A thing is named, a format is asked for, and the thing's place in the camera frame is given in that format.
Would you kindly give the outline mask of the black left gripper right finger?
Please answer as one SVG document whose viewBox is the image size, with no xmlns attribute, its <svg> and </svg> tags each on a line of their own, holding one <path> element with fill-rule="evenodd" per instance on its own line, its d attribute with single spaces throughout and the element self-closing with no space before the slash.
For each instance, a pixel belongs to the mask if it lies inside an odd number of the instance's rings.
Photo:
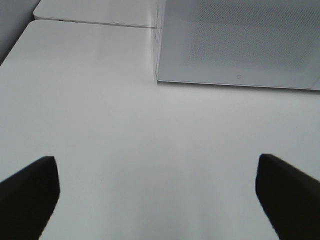
<svg viewBox="0 0 320 240">
<path fill-rule="evenodd" d="M 272 154 L 261 154 L 255 193 L 280 240 L 320 238 L 320 182 Z"/>
</svg>

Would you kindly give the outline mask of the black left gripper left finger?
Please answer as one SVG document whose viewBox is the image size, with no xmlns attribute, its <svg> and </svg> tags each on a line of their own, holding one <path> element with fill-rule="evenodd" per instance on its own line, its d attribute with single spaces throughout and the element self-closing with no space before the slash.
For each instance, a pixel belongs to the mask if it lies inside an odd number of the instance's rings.
<svg viewBox="0 0 320 240">
<path fill-rule="evenodd" d="M 60 197 L 54 156 L 44 156 L 0 182 L 0 238 L 38 240 Z"/>
</svg>

